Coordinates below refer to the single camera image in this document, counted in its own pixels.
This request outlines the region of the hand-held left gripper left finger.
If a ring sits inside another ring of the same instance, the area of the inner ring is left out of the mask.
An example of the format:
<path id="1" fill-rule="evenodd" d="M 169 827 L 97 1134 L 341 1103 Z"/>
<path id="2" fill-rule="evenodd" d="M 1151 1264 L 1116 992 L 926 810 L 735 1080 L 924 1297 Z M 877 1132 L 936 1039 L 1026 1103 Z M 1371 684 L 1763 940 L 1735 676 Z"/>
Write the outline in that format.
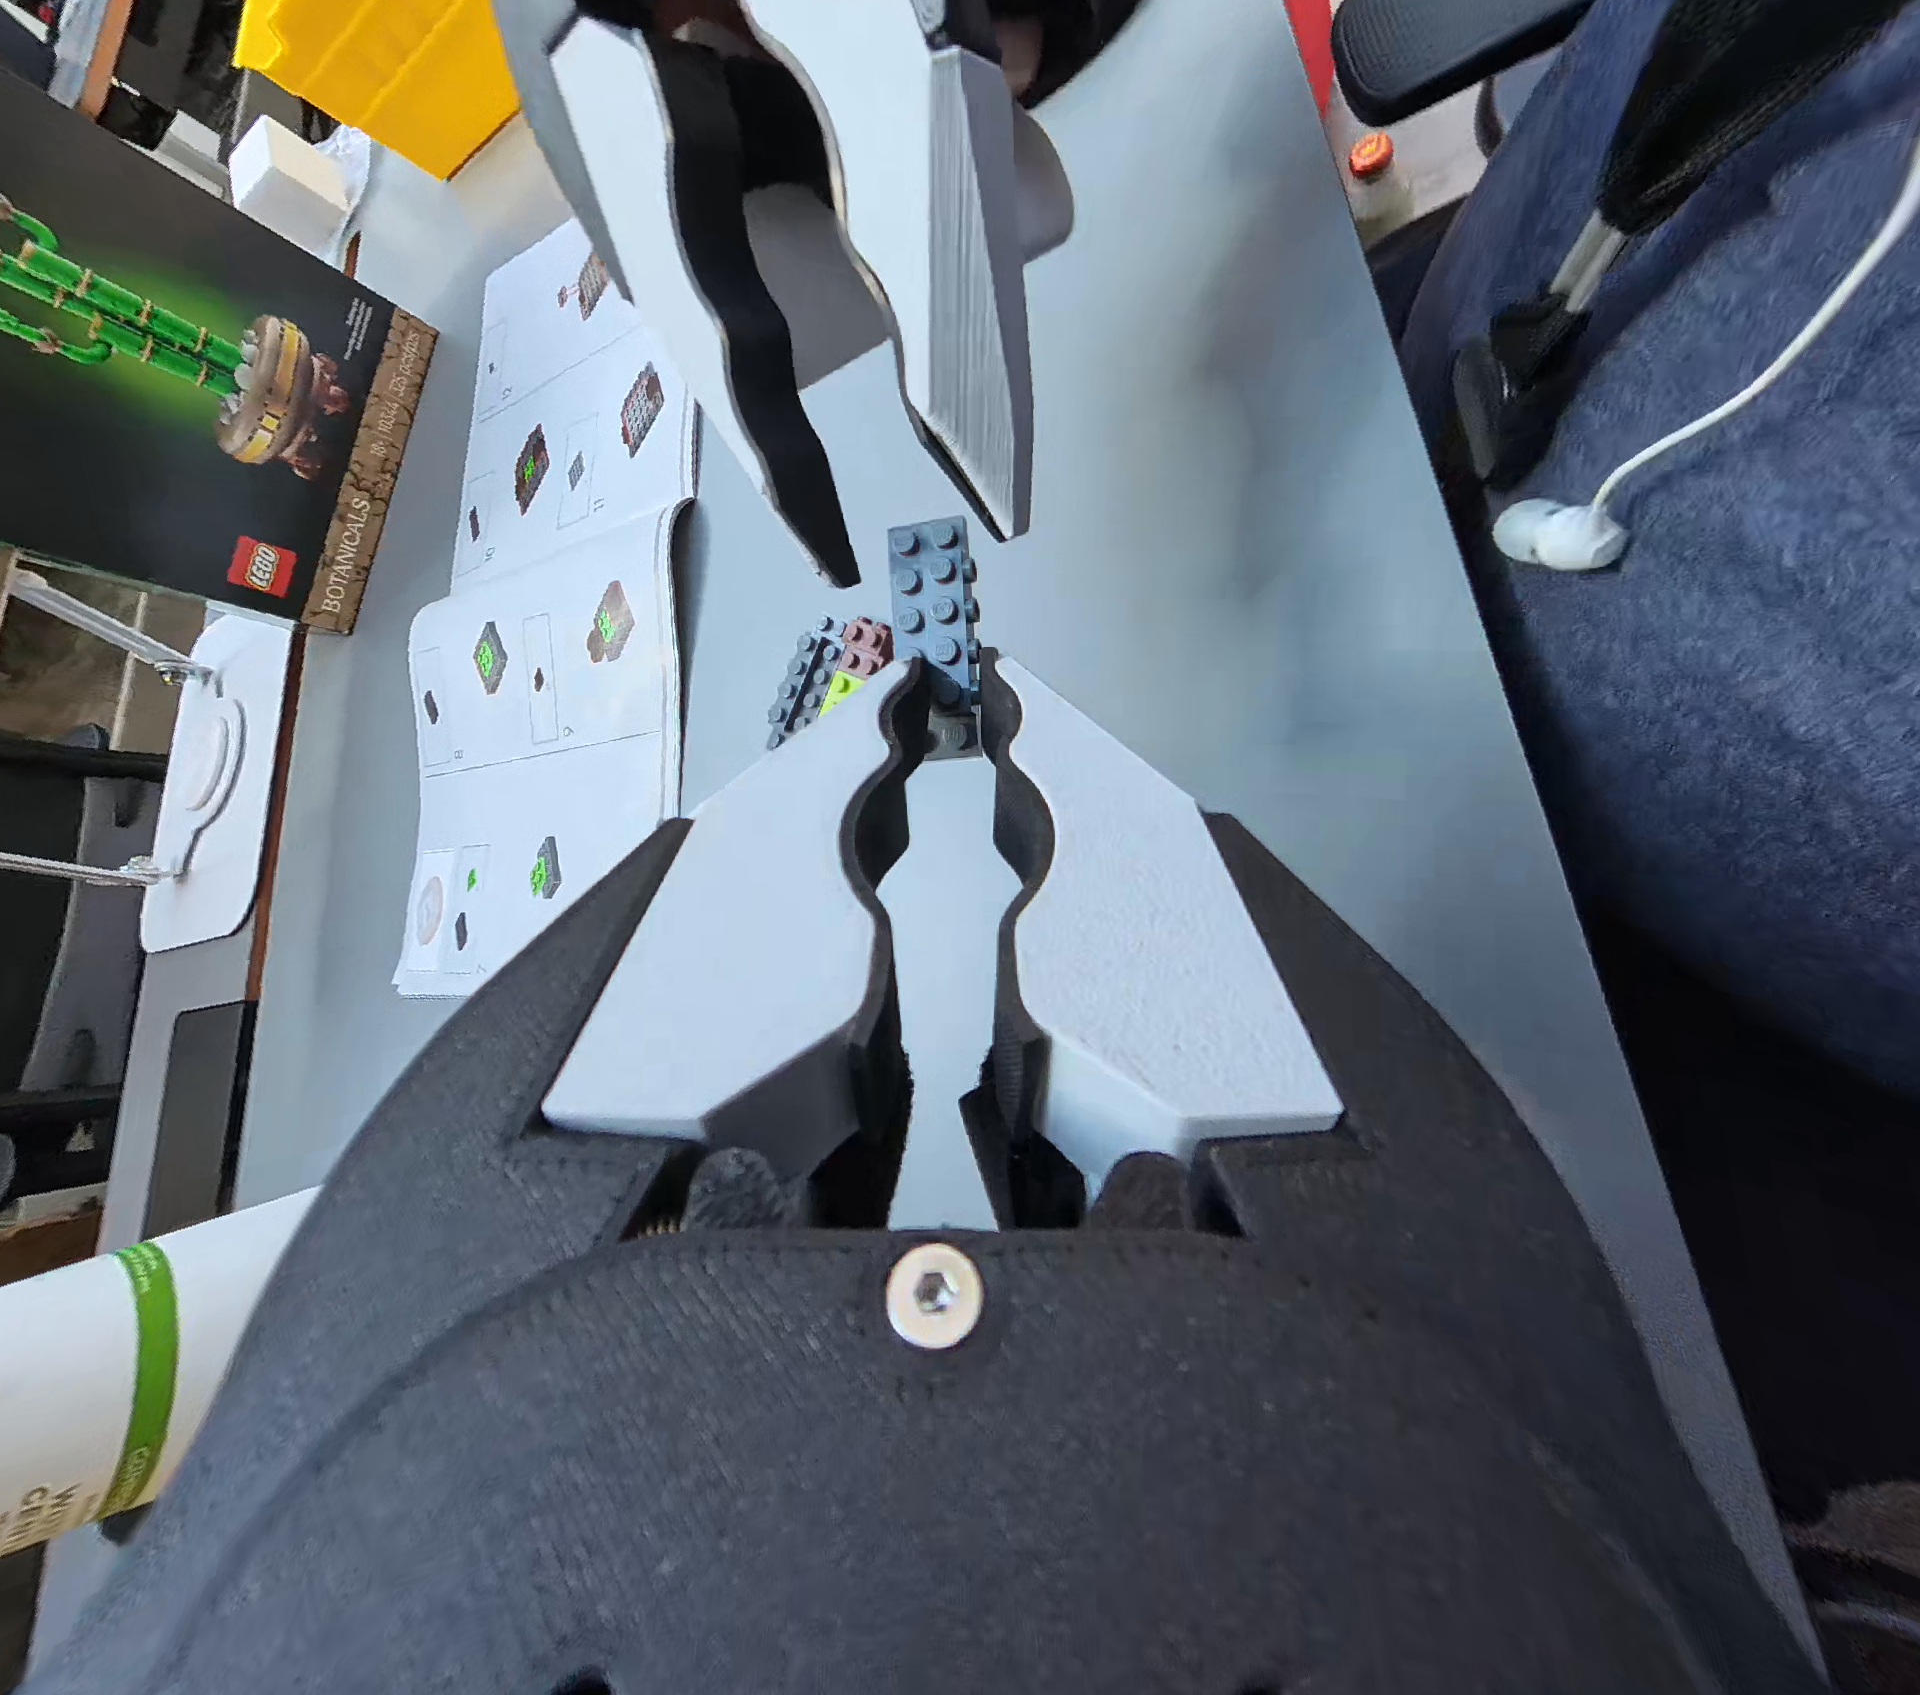
<path id="1" fill-rule="evenodd" d="M 893 923 L 920 661 L 714 792 L 544 1097 L 565 1132 L 750 1147 L 782 1180 L 910 1112 Z"/>

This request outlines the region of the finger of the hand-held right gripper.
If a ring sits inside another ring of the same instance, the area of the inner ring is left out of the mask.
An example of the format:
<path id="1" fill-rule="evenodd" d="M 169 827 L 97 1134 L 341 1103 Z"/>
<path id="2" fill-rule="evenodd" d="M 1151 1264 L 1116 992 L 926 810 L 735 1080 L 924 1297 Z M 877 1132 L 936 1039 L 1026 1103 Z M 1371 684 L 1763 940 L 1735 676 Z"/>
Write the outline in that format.
<path id="1" fill-rule="evenodd" d="M 844 218 L 926 443 L 993 533 L 1033 505 L 1033 362 L 1013 98 L 988 0 L 853 0 Z"/>
<path id="2" fill-rule="evenodd" d="M 669 0 L 491 0 L 491 13 L 541 155 L 610 279 L 807 562 L 848 590 L 853 537 L 745 224 L 756 147 L 798 147 L 803 173 L 827 173 L 798 80 L 677 40 L 697 13 Z"/>

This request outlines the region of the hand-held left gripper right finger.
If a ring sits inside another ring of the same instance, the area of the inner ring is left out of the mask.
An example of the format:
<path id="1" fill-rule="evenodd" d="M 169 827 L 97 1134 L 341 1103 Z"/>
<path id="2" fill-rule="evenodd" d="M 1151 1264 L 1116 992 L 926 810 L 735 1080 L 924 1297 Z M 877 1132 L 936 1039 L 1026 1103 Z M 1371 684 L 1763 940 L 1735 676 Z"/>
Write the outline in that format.
<path id="1" fill-rule="evenodd" d="M 988 1055 L 1013 1154 L 1102 1180 L 1129 1154 L 1330 1132 L 1340 1094 L 1203 808 L 1004 652 L 985 657 L 981 742 L 1018 883 Z"/>

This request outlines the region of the brown lime grey lego assembly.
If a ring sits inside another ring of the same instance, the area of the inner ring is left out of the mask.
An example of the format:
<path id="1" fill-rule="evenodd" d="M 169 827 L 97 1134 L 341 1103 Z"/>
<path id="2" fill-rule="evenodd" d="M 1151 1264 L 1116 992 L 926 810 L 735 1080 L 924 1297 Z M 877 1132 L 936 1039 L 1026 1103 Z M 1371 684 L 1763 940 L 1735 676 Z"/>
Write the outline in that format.
<path id="1" fill-rule="evenodd" d="M 813 619 L 782 673 L 779 694 L 764 718 L 764 748 L 783 747 L 892 661 L 892 625 L 876 619 Z"/>

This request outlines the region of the dark grey lego plate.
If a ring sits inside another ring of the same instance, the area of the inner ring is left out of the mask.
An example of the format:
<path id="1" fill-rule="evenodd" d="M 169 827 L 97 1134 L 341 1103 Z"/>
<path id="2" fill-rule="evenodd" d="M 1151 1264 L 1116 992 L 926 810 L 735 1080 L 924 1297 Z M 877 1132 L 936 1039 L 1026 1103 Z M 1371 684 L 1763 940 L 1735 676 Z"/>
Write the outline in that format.
<path id="1" fill-rule="evenodd" d="M 926 760 L 979 754 L 979 599 L 968 517 L 944 515 L 886 530 L 893 657 L 926 683 Z"/>

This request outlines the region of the grey desk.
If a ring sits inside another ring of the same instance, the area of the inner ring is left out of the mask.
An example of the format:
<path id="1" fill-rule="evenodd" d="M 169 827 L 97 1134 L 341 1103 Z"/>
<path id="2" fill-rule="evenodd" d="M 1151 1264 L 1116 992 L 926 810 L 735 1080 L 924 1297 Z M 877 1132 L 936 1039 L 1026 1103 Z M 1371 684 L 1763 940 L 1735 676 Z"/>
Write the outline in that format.
<path id="1" fill-rule="evenodd" d="M 988 643 L 1248 827 L 1509 1089 L 1815 1656 L 1284 0 L 1143 0 L 1042 124 L 1073 228 L 1026 271 L 1033 527 L 975 550 Z M 408 630 L 450 590 L 481 285 L 565 215 L 525 122 L 450 182 L 374 165 L 359 277 L 440 341 L 358 627 L 303 652 L 240 1205 L 321 1180 L 450 1011 L 393 986 Z"/>

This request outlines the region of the white instruction booklet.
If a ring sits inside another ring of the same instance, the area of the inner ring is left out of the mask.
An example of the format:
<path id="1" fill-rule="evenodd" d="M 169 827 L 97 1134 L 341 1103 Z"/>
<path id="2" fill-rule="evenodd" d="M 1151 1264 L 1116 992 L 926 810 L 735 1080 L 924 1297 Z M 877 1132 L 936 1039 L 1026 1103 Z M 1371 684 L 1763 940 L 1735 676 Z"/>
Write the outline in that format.
<path id="1" fill-rule="evenodd" d="M 580 221 L 489 272 L 450 592 L 408 630 L 403 998 L 479 992 L 677 815 L 676 527 L 701 441 Z"/>

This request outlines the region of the white small box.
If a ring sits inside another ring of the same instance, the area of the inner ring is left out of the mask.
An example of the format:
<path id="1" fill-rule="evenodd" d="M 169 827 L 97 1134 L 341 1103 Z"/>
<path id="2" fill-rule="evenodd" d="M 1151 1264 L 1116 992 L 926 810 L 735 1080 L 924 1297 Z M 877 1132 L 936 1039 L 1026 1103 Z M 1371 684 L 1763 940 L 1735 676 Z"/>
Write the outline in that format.
<path id="1" fill-rule="evenodd" d="M 228 150 L 228 195 L 240 215 L 341 268 L 371 161 L 374 141 L 353 124 L 311 145 L 274 115 L 256 115 Z"/>

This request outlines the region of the orange capped bottle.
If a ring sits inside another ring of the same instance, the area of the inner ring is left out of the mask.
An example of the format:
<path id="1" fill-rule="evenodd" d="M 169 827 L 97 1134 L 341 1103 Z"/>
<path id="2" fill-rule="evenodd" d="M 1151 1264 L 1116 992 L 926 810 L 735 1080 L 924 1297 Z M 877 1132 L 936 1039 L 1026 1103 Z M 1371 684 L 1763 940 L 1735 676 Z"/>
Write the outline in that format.
<path id="1" fill-rule="evenodd" d="M 1451 208 L 1480 180 L 1481 155 L 1476 141 L 1446 134 L 1428 141 L 1387 130 L 1363 132 L 1347 147 L 1347 204 L 1363 248 L 1387 241 L 1419 218 Z"/>

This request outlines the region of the black lego set box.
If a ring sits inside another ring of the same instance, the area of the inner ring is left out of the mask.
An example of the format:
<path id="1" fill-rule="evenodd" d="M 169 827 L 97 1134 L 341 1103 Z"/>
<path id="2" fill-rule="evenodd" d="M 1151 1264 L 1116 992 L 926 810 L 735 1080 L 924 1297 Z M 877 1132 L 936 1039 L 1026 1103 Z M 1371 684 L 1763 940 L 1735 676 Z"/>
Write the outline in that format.
<path id="1" fill-rule="evenodd" d="M 434 349 L 4 75 L 4 547 L 350 635 Z"/>

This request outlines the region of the white charger stand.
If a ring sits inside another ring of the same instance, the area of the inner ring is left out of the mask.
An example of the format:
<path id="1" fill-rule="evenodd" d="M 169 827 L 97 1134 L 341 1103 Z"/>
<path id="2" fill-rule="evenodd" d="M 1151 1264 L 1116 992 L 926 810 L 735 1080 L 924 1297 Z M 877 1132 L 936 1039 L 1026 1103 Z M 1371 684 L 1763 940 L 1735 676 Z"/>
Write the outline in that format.
<path id="1" fill-rule="evenodd" d="M 215 610 L 190 651 L 151 858 L 169 877 L 141 898 L 141 950 L 228 940 L 255 911 L 294 630 Z"/>

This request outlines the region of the dark grey laptop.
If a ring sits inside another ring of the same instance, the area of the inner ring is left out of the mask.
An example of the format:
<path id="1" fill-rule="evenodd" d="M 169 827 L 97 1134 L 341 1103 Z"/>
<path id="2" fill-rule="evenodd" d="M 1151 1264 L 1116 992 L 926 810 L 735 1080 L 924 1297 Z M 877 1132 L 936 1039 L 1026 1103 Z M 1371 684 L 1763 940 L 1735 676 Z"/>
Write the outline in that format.
<path id="1" fill-rule="evenodd" d="M 153 1074 L 122 1087 L 98 1254 L 231 1211 L 255 1018 L 255 1001 L 180 1011 Z"/>

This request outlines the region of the person's blue clothing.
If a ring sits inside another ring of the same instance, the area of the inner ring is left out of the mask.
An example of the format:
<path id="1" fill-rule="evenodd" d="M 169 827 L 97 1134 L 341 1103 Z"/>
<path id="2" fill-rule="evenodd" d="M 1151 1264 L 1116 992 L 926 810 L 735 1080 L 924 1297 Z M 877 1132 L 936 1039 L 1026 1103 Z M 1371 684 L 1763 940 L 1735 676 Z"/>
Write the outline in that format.
<path id="1" fill-rule="evenodd" d="M 1596 572 L 1474 547 L 1583 892 L 1693 977 L 1916 1097 L 1916 224 L 1739 412 L 1916 176 L 1916 0 L 1596 0 L 1399 344 L 1428 430 L 1584 224 L 1623 241 L 1545 383 L 1522 500 Z"/>

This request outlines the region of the white paper cup green band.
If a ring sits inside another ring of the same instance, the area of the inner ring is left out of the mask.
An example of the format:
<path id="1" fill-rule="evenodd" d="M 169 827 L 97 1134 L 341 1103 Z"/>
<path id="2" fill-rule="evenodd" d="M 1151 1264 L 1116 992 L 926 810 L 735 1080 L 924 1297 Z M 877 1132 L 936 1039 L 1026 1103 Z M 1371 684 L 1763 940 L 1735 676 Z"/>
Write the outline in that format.
<path id="1" fill-rule="evenodd" d="M 4 1289 L 4 1552 L 177 1473 L 316 1187 Z"/>

